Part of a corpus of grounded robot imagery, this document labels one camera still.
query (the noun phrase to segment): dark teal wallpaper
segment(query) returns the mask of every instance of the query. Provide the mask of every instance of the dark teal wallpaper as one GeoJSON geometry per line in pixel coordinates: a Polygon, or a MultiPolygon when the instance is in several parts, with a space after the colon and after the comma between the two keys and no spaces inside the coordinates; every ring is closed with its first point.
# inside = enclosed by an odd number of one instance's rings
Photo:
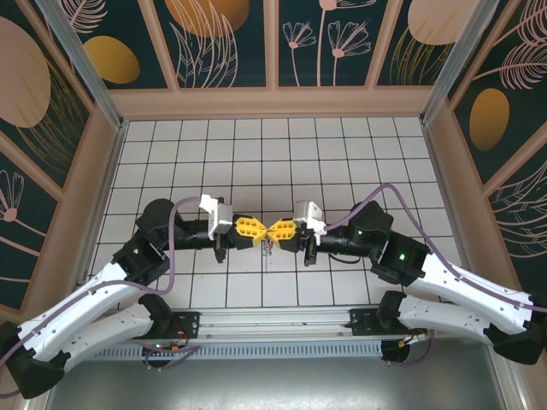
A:
{"type": "Polygon", "coordinates": [[[526,292],[547,292],[547,145],[490,196],[507,251],[526,292]]]}
{"type": "Polygon", "coordinates": [[[471,65],[471,62],[474,61],[477,54],[479,54],[480,49],[482,48],[483,44],[485,43],[486,39],[490,35],[490,32],[494,25],[497,22],[497,19],[499,19],[500,14],[502,13],[503,9],[505,9],[505,6],[507,6],[509,0],[499,0],[499,3],[497,4],[496,11],[493,15],[493,17],[490,20],[490,23],[486,26],[486,29],[483,31],[482,35],[480,36],[479,42],[475,45],[475,48],[473,49],[473,52],[469,56],[468,60],[466,61],[465,65],[463,66],[460,75],[458,75],[456,81],[454,81],[454,84],[450,88],[450,91],[448,92],[448,98],[451,100],[454,96],[454,93],[457,91],[458,87],[462,83],[463,77],[465,77],[466,73],[468,72],[468,67],[471,65]]]}
{"type": "Polygon", "coordinates": [[[547,121],[546,21],[521,2],[455,109],[484,183],[547,121]]]}
{"type": "Polygon", "coordinates": [[[474,2],[403,0],[378,85],[433,85],[474,2]]]}
{"type": "Polygon", "coordinates": [[[280,0],[279,85],[364,85],[386,5],[280,0]]]}
{"type": "Polygon", "coordinates": [[[262,0],[154,0],[180,88],[266,86],[262,0]]]}
{"type": "Polygon", "coordinates": [[[16,3],[0,32],[0,132],[64,186],[89,112],[16,3]]]}
{"type": "Polygon", "coordinates": [[[137,0],[60,4],[107,88],[167,88],[137,0]]]}
{"type": "Polygon", "coordinates": [[[0,153],[0,305],[19,309],[57,202],[0,153]]]}

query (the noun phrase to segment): yellow object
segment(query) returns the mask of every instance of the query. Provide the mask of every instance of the yellow object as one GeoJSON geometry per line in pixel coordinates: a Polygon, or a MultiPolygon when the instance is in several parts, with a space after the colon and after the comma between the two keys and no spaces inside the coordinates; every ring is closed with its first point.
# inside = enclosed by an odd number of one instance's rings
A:
{"type": "Polygon", "coordinates": [[[249,0],[165,0],[165,4],[182,28],[199,37],[225,35],[222,16],[234,32],[249,16],[249,0]]]}
{"type": "Polygon", "coordinates": [[[236,221],[236,232],[242,237],[252,237],[253,246],[256,246],[266,237],[268,231],[257,218],[239,218],[236,221]]]}
{"type": "Polygon", "coordinates": [[[487,88],[475,99],[469,118],[469,133],[475,147],[487,151],[496,146],[509,123],[509,101],[495,88],[487,88]]]}
{"type": "Polygon", "coordinates": [[[102,79],[111,83],[127,84],[140,74],[137,57],[116,38],[90,38],[85,42],[84,48],[102,79]]]}
{"type": "Polygon", "coordinates": [[[297,225],[292,220],[278,220],[268,229],[268,237],[279,246],[279,241],[290,241],[297,233],[297,225]]]}

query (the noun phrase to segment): flower illustration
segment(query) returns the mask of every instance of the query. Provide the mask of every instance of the flower illustration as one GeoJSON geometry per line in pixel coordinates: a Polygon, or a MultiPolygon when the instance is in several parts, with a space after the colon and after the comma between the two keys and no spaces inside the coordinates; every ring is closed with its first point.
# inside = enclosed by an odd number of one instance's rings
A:
{"type": "Polygon", "coordinates": [[[319,25],[319,46],[317,47],[317,86],[321,86],[321,46],[323,45],[323,27],[325,26],[325,16],[327,11],[336,9],[357,9],[359,7],[372,6],[376,0],[319,0],[319,5],[323,9],[321,13],[321,23],[319,25]]]}
{"type": "Polygon", "coordinates": [[[358,7],[370,6],[376,3],[376,0],[319,0],[319,5],[326,11],[335,9],[356,9],[358,7]]]}
{"type": "Polygon", "coordinates": [[[13,222],[17,219],[17,208],[23,195],[25,179],[14,173],[12,182],[5,170],[0,171],[0,220],[13,222]]]}
{"type": "Polygon", "coordinates": [[[296,23],[294,27],[291,23],[285,23],[283,25],[283,33],[289,47],[291,47],[291,56],[292,56],[292,69],[294,71],[294,78],[297,82],[297,86],[300,86],[300,81],[298,80],[297,73],[297,63],[294,58],[294,50],[300,47],[308,47],[317,42],[316,37],[313,35],[313,30],[308,23],[296,23]]]}
{"type": "MultiPolygon", "coordinates": [[[[4,222],[15,222],[24,228],[27,228],[29,231],[45,237],[43,232],[34,229],[17,219],[17,208],[21,202],[24,186],[25,179],[18,173],[14,173],[13,178],[9,180],[8,173],[4,169],[0,171],[0,220],[3,220],[4,222]]],[[[5,237],[0,237],[0,242],[18,250],[22,250],[23,252],[27,252],[30,255],[40,255],[39,252],[29,249],[20,243],[10,241],[5,237]]]]}
{"type": "Polygon", "coordinates": [[[334,56],[332,85],[336,85],[336,67],[339,58],[359,56],[370,51],[370,42],[366,42],[368,38],[366,27],[367,22],[362,24],[347,23],[344,30],[340,32],[340,21],[328,25],[328,39],[334,56]]]}

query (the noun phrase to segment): wire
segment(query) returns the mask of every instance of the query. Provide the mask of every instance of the wire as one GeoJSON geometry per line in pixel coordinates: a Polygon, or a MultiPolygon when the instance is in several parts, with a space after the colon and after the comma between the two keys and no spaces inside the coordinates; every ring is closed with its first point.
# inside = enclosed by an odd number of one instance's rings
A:
{"type": "MultiPolygon", "coordinates": [[[[6,364],[6,361],[19,349],[21,348],[25,343],[27,343],[29,340],[31,340],[34,335],[38,335],[38,333],[44,329],[53,319],[57,318],[60,314],[64,313],[67,309],[71,308],[73,305],[87,297],[88,295],[94,294],[97,290],[100,290],[102,288],[105,288],[107,286],[112,285],[123,285],[123,286],[131,286],[133,288],[137,288],[139,290],[142,290],[147,293],[151,293],[152,295],[159,295],[164,296],[167,293],[171,291],[171,289],[174,286],[174,217],[177,214],[177,209],[181,207],[182,205],[189,203],[189,202],[200,202],[201,198],[199,196],[191,196],[186,199],[182,199],[178,202],[176,202],[171,209],[171,213],[169,214],[169,225],[168,225],[168,246],[169,246],[169,282],[168,287],[164,290],[155,290],[152,288],[149,288],[148,286],[144,286],[143,284],[136,284],[134,282],[128,282],[126,280],[110,280],[108,282],[102,282],[100,284],[96,284],[95,286],[92,286],[87,292],[81,293],[77,296],[75,296],[73,299],[59,307],[55,312],[53,312],[49,317],[44,319],[42,323],[40,323],[38,326],[33,328],[31,331],[28,332],[26,336],[24,336],[19,342],[14,344],[8,352],[0,358],[0,369],[4,367],[6,364]]],[[[145,345],[146,348],[150,349],[150,347],[153,347],[151,345],[148,345],[146,343],[142,343],[141,345],[145,345]]],[[[15,395],[18,395],[20,392],[19,390],[12,391],[10,393],[0,393],[0,399],[9,399],[10,397],[14,397],[15,395]]]]}
{"type": "Polygon", "coordinates": [[[364,199],[364,201],[362,201],[359,205],[357,205],[356,208],[353,211],[351,211],[347,216],[343,217],[341,220],[339,220],[335,224],[326,226],[325,231],[331,231],[333,229],[338,228],[342,224],[348,222],[355,215],[359,214],[362,211],[362,209],[365,208],[365,206],[369,202],[371,202],[372,199],[376,195],[378,195],[378,193],[380,193],[381,191],[383,191],[385,189],[389,189],[389,190],[393,191],[393,193],[397,196],[397,199],[399,200],[401,205],[403,205],[404,212],[406,212],[406,214],[409,216],[410,220],[412,221],[412,224],[416,227],[418,232],[422,235],[422,237],[426,241],[427,245],[429,245],[429,247],[432,249],[433,253],[439,258],[439,260],[444,265],[444,267],[446,267],[447,271],[452,273],[452,275],[454,275],[458,280],[461,280],[464,284],[468,284],[469,286],[471,286],[472,288],[475,288],[476,290],[480,290],[481,292],[487,294],[488,296],[492,296],[492,297],[498,299],[499,301],[506,302],[506,303],[516,307],[516,308],[525,308],[525,309],[532,310],[534,312],[547,313],[547,307],[539,307],[539,306],[527,305],[525,303],[517,302],[517,301],[511,299],[510,297],[499,295],[496,292],[494,292],[493,290],[490,290],[490,289],[486,288],[485,286],[477,284],[473,280],[471,280],[469,278],[466,278],[465,275],[463,275],[461,273],[458,273],[456,271],[456,269],[454,269],[454,267],[450,264],[450,262],[448,262],[446,260],[446,258],[443,256],[443,254],[441,254],[439,252],[438,248],[435,246],[435,243],[433,243],[431,238],[421,228],[420,224],[418,223],[418,221],[416,220],[414,215],[412,215],[412,213],[410,212],[409,206],[404,201],[403,196],[401,195],[401,192],[399,192],[398,189],[395,188],[395,186],[393,186],[392,184],[382,184],[382,185],[380,185],[378,188],[373,190],[370,193],[370,195],[367,196],[364,199]]]}
{"type": "Polygon", "coordinates": [[[345,261],[344,259],[337,258],[336,256],[332,254],[328,254],[328,257],[331,258],[333,261],[345,263],[346,265],[356,265],[361,261],[361,258],[357,258],[354,261],[345,261]]]}

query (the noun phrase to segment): white grid floor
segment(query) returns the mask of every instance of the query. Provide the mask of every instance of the white grid floor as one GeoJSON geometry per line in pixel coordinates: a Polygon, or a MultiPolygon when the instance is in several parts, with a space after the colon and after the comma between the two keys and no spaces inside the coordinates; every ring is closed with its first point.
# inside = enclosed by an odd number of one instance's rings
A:
{"type": "MultiPolygon", "coordinates": [[[[327,223],[345,216],[380,183],[393,183],[426,232],[460,264],[429,153],[416,118],[302,118],[134,121],[129,126],[107,213],[91,264],[98,272],[132,235],[135,219],[152,200],[174,202],[207,193],[224,196],[234,213],[266,226],[292,216],[292,204],[310,199],[327,223]]],[[[377,197],[395,217],[393,230],[418,237],[391,192],[377,197]]],[[[196,204],[183,218],[205,218],[196,204]]],[[[345,265],[319,255],[261,247],[231,251],[217,264],[211,249],[177,251],[171,308],[259,308],[379,303],[400,290],[368,271],[368,261],[345,265]]],[[[160,289],[167,285],[160,278],[160,289]]],[[[436,296],[425,296],[437,300],[436,296]]],[[[121,304],[124,308],[133,301],[121,304]]]]}

